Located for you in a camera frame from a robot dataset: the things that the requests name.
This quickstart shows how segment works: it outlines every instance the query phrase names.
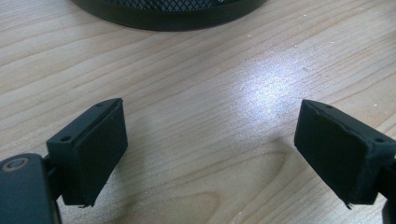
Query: table surface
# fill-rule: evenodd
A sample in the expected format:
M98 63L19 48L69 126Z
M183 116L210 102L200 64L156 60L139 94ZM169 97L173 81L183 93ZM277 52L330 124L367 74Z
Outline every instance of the table surface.
M184 33L103 21L69 0L0 2L0 160L121 97L129 147L64 223L381 223L348 210L293 146L302 99L396 138L396 2L269 0Z

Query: small screw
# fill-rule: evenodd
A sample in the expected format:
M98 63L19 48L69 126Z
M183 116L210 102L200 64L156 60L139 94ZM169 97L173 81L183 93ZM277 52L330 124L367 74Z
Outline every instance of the small screw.
M28 158L17 158L15 160L9 161L6 164L3 165L2 170L5 172L11 172L15 170L21 169L23 166L25 166L29 162Z

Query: circular base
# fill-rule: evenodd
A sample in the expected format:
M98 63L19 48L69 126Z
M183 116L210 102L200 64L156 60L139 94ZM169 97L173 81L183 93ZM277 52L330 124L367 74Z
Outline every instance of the circular base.
M163 0L147 1L171 4L170 1ZM165 9L161 9L161 7L150 9L133 7L133 5L123 6L105 0L73 0L82 9L105 20L155 31L187 31L220 25L245 16L265 1L239 0L227 4L206 6L202 9L183 10L173 7L173 10L167 10L168 6L165 6Z

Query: black device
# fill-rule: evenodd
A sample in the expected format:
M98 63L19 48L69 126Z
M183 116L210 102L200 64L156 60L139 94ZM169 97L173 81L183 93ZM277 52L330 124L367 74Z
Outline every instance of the black device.
M93 15L134 28L186 31L247 15L266 0L73 0Z
M62 223L56 199L94 205L128 147L122 100L96 104L47 141L44 159L0 162L0 223Z
M384 222L396 223L396 141L334 108L303 100L294 145L348 208L387 199Z

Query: black mesh container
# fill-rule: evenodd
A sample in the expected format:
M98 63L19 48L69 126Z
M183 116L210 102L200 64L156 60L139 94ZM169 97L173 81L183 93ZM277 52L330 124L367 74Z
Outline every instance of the black mesh container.
M266 0L73 0L91 14L122 25L186 31L236 20Z

